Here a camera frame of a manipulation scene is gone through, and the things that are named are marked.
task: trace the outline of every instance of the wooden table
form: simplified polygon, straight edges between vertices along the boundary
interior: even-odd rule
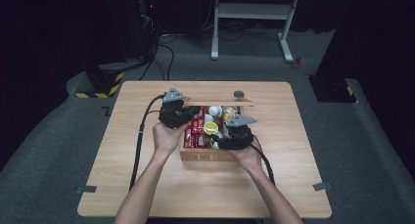
[[[116,215],[128,193],[143,113],[172,86],[186,96],[207,99],[233,98],[235,90],[242,90],[254,102],[253,107],[244,108],[244,115],[258,119],[250,129],[271,163],[278,189],[302,218],[331,215],[326,192],[313,188],[322,181],[290,84],[237,81],[124,82],[86,184],[96,191],[83,193],[80,215]],[[160,107],[158,101],[153,110]],[[157,112],[147,117],[137,177],[153,154],[152,126],[158,117]],[[177,149],[164,167],[150,216],[262,218],[269,213],[254,182],[237,162],[184,162]]]

